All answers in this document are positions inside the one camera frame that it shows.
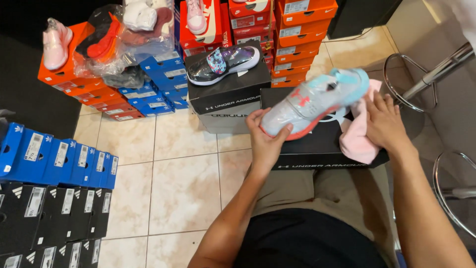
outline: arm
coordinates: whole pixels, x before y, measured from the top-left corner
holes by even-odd
[[[394,175],[400,245],[409,267],[474,268],[466,247],[439,206],[390,95],[367,100],[367,136],[384,147]]]
[[[233,265],[258,193],[278,160],[284,140],[292,131],[292,125],[288,124],[276,138],[266,136],[258,126],[269,110],[254,111],[246,119],[251,133],[253,164],[236,195],[208,228],[188,268],[230,268]]]

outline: shoe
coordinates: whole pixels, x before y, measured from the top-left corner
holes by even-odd
[[[43,32],[43,64],[48,70],[56,70],[66,63],[71,39],[70,28],[53,18],[48,19],[48,28]]]
[[[203,16],[203,0],[187,1],[187,26],[191,33],[203,34],[207,29],[207,22]]]
[[[188,80],[208,86],[234,72],[249,70],[259,62],[259,49],[252,46],[219,47],[187,69]]]
[[[314,129],[319,120],[358,101],[367,92],[369,78],[362,69],[332,69],[329,75],[304,82],[276,104],[261,120],[261,130],[275,137],[288,123],[293,130],[287,141],[297,140]]]

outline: tile floor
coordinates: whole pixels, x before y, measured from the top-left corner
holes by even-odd
[[[383,62],[395,52],[386,27],[357,40],[323,43],[308,78],[335,66],[363,67],[382,79]],[[401,63],[392,72],[403,88],[412,83]],[[249,135],[209,134],[198,126],[188,109],[117,122],[83,106],[74,138],[119,156],[100,268],[186,267],[251,163]],[[415,144],[431,161],[442,150],[429,119]]]

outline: pink under armour logo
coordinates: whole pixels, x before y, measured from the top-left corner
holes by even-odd
[[[291,94],[291,98],[294,98],[294,97],[297,97],[301,102],[299,103],[299,106],[301,107],[304,107],[304,105],[306,105],[306,103],[308,103],[310,100],[309,100],[309,96],[307,96],[306,98],[303,97],[301,94],[299,94],[299,91],[301,89],[300,88],[297,88],[294,93]]]

